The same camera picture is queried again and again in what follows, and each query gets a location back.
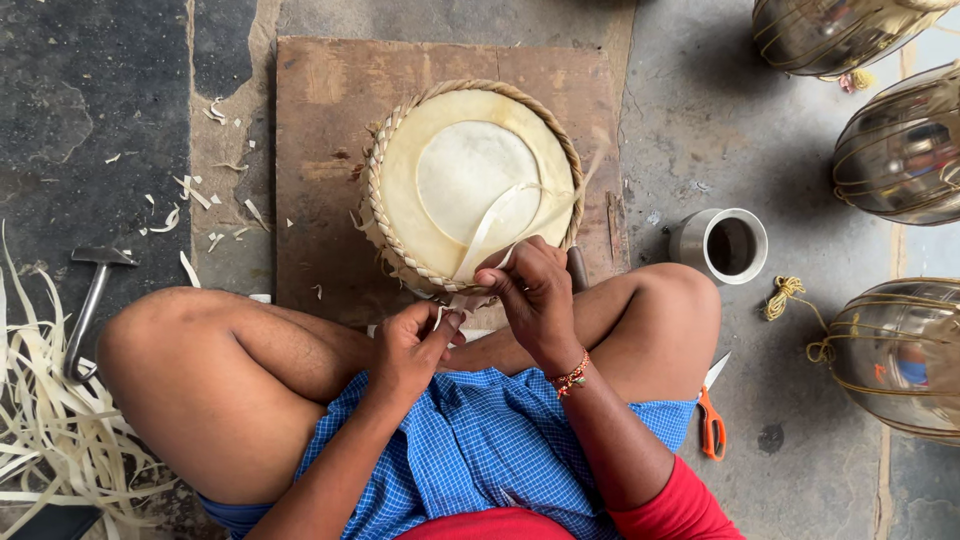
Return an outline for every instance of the scissor blade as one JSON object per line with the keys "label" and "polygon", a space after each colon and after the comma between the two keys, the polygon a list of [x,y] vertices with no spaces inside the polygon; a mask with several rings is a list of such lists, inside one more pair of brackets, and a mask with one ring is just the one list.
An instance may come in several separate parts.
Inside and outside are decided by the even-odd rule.
{"label": "scissor blade", "polygon": [[717,380],[717,376],[719,376],[720,372],[723,371],[724,366],[727,365],[727,360],[730,359],[730,355],[732,354],[733,351],[726,353],[722,358],[720,358],[719,362],[713,364],[713,367],[707,371],[707,378],[704,379],[704,386],[707,387],[707,390],[710,390],[710,387],[713,386],[713,382]]}

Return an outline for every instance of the hand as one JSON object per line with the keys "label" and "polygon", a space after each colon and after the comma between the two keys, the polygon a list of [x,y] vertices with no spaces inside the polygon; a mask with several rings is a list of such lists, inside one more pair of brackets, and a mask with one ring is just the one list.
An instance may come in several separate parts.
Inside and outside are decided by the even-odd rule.
{"label": "hand", "polygon": [[480,263],[474,280],[500,297],[519,343],[548,377],[569,373],[583,360],[573,327],[573,289],[566,253],[540,236],[518,242],[502,270],[503,249]]}
{"label": "hand", "polygon": [[432,302],[417,302],[376,327],[377,359],[370,372],[371,388],[400,392],[415,401],[430,383],[437,364],[450,359],[447,344],[467,342],[458,330],[463,322],[459,313],[446,311],[433,330],[438,308]]}

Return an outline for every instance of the man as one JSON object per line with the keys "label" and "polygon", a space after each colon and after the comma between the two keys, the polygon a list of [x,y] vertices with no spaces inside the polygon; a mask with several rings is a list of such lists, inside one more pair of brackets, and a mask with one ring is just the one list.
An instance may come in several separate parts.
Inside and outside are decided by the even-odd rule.
{"label": "man", "polygon": [[475,279],[510,328],[466,345],[426,302],[371,340],[177,288],[111,320],[98,363],[234,537],[740,538],[672,454],[719,332],[712,283],[659,264],[574,299],[542,238],[504,255]]}

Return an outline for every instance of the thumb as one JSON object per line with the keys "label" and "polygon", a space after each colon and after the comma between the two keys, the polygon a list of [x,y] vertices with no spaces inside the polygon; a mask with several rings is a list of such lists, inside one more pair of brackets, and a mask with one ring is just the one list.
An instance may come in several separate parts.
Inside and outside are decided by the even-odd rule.
{"label": "thumb", "polygon": [[440,360],[440,355],[450,344],[450,340],[457,334],[460,324],[464,321],[461,313],[450,312],[441,321],[436,330],[430,332],[414,349],[431,359]]}
{"label": "thumb", "polygon": [[491,294],[499,296],[508,311],[522,313],[530,306],[527,297],[523,295],[523,291],[503,270],[484,268],[476,273],[474,280],[477,284],[487,287]]}

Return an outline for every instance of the orange scissors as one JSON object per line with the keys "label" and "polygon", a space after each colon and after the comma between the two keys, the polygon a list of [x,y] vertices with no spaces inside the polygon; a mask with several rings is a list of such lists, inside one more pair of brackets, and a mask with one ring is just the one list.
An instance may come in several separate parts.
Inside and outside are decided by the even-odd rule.
{"label": "orange scissors", "polygon": [[727,365],[727,360],[730,359],[732,353],[733,351],[730,351],[724,355],[719,362],[707,371],[707,378],[704,380],[704,386],[700,390],[700,398],[697,401],[697,405],[704,410],[704,424],[700,429],[700,435],[704,441],[704,454],[714,461],[722,460],[727,452],[727,428],[723,425],[723,418],[720,418],[717,411],[713,410],[707,391],[713,386],[713,382],[717,380],[717,376],[723,371],[724,366]]}

